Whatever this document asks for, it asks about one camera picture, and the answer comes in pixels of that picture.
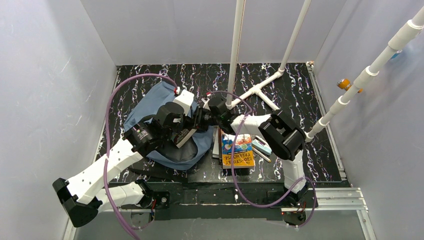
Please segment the dark white book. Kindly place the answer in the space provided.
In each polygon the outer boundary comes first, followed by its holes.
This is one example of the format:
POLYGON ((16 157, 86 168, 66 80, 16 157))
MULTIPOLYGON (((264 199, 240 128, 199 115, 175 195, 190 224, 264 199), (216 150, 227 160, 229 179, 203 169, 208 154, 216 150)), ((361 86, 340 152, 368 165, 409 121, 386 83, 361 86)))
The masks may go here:
POLYGON ((215 128, 214 142, 212 148, 212 158, 221 159, 221 130, 219 127, 215 128))

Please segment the yellow orange book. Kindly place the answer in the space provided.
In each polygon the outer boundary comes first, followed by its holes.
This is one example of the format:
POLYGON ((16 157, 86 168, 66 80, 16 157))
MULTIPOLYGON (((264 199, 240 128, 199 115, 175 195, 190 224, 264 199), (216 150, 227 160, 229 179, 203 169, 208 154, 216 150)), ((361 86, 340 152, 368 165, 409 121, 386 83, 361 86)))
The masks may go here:
MULTIPOLYGON (((226 134, 220 130, 222 168, 231 168, 231 153, 235 135, 226 134)), ((235 169, 253 168, 255 166, 254 153, 252 147, 252 136, 250 134, 240 134, 237 136, 234 145, 233 166, 235 169)))

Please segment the blue student backpack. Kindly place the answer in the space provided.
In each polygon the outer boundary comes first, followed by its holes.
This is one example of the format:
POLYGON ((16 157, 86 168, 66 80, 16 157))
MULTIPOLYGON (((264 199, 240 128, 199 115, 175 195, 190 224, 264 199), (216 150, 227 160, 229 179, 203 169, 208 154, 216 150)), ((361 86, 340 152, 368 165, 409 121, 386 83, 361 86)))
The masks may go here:
MULTIPOLYGON (((127 131, 137 124, 143 117, 156 114, 159 107, 172 102, 176 97, 174 86, 161 81, 154 85, 139 101, 125 120, 123 127, 127 131)), ((194 133, 181 148, 166 141, 157 150, 150 152, 146 157, 165 167, 186 171, 192 168, 208 152, 213 143, 214 127, 207 131, 194 133)))

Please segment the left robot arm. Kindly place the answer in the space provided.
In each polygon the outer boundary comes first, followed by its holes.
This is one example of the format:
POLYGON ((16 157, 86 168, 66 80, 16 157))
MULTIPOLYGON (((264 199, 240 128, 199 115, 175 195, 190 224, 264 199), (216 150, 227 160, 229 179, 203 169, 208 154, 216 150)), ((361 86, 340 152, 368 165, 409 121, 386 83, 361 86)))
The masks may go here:
POLYGON ((91 222, 98 213, 125 205, 150 206, 156 199, 143 180, 110 187, 109 182, 130 165, 174 146, 177 132, 193 112, 192 101, 173 100, 160 106, 157 113, 143 116, 92 165, 69 178, 52 184, 58 199, 76 228, 91 222))

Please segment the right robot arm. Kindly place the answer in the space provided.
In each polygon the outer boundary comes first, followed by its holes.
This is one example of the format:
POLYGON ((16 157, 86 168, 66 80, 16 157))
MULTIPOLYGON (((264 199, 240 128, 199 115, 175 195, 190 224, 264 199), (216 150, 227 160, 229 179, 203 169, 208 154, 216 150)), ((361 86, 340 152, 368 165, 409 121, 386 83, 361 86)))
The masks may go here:
POLYGON ((299 201, 308 190, 303 169, 305 132, 281 109, 270 114, 239 114, 228 109, 222 97, 209 99, 205 107, 193 113, 199 129, 218 126, 226 134, 248 134, 264 139, 271 151, 282 161, 284 188, 288 197, 299 201))

